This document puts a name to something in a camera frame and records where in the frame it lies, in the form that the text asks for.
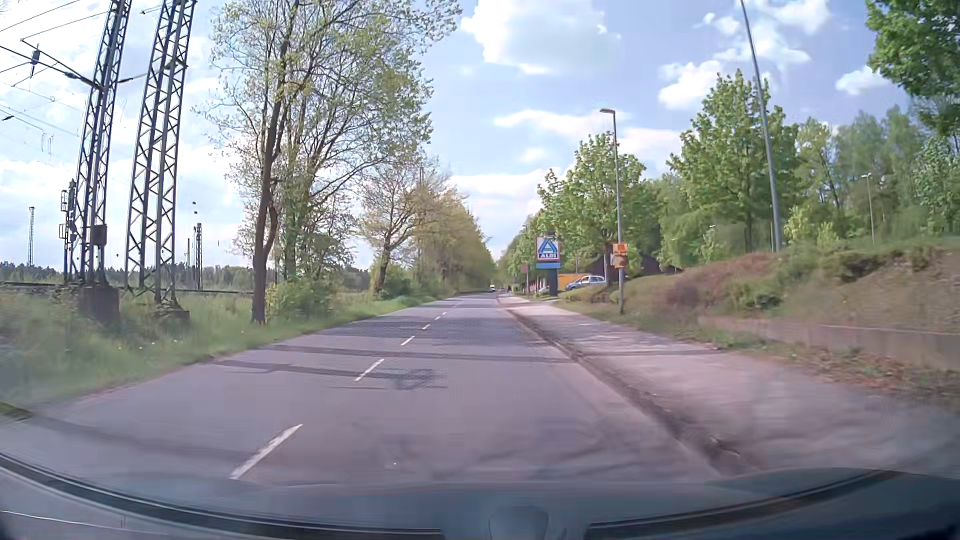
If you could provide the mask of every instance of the concrete wall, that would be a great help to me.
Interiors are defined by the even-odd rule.
[[[851,349],[917,366],[960,369],[960,333],[818,325],[780,319],[699,317],[703,326],[744,331],[832,352]]]

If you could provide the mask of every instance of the curb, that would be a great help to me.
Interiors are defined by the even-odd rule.
[[[572,340],[559,338],[538,325],[531,317],[521,315],[509,307],[505,308],[521,325],[563,351],[601,382],[653,417],[675,439],[702,456],[717,472],[737,476],[760,470],[741,452],[731,448],[695,419],[672,410],[663,399],[658,397],[657,392],[654,391],[655,388],[641,388],[625,382],[614,370],[605,366],[603,361],[586,355]]]

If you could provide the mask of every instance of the yellow wall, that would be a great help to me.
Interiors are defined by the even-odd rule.
[[[589,274],[557,274],[557,288],[564,290],[570,282],[576,282]]]

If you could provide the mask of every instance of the bush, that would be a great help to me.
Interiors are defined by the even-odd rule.
[[[267,316],[308,319],[322,317],[330,309],[330,286],[313,280],[291,280],[267,289]]]
[[[383,281],[383,289],[380,290],[381,299],[413,296],[415,292],[416,286],[410,272],[399,266],[391,266],[387,270],[387,278]]]

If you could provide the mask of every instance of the parked car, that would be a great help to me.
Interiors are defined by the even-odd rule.
[[[605,282],[603,276],[583,276],[579,280],[567,283],[566,290],[573,290],[583,286],[596,285],[603,282]]]

